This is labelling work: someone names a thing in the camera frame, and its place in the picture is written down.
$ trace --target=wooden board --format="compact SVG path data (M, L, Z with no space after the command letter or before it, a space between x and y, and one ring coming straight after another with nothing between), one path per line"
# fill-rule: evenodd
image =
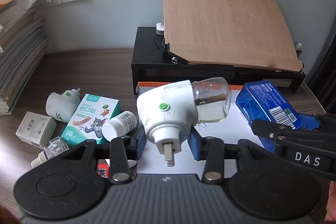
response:
M165 42L191 64L298 72L285 19L275 0L163 0Z

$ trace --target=cartoon cat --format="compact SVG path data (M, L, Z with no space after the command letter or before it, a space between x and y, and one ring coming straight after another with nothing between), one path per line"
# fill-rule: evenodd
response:
M95 120L93 121L93 123L91 124L91 128L87 128L85 127L85 133L90 133L92 131L95 132L97 138L101 138L103 136L102 132L101 132L101 128L103 126L103 124L105 123L107 119L101 120L98 119L97 117L95 118Z

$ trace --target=screw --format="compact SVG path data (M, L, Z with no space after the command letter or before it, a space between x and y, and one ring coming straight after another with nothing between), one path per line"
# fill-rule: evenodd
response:
M204 175L207 180L219 180L222 175L218 172L208 172Z
M177 64L177 57L176 56L173 56L171 58L171 62L174 63L174 64Z
M129 178L129 175L126 173L115 173L112 175L112 179L115 181L125 181Z

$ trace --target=white pill bottle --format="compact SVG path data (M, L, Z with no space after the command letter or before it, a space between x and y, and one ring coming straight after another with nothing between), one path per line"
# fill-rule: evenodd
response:
M137 126L137 117L130 111L124 111L105 122L101 132L108 141L124 136Z

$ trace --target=green and white box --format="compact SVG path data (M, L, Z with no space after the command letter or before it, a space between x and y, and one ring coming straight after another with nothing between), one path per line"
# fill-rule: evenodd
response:
M102 135L103 124L120 113L119 100L85 94L62 138L70 146L94 139L97 144L108 142Z

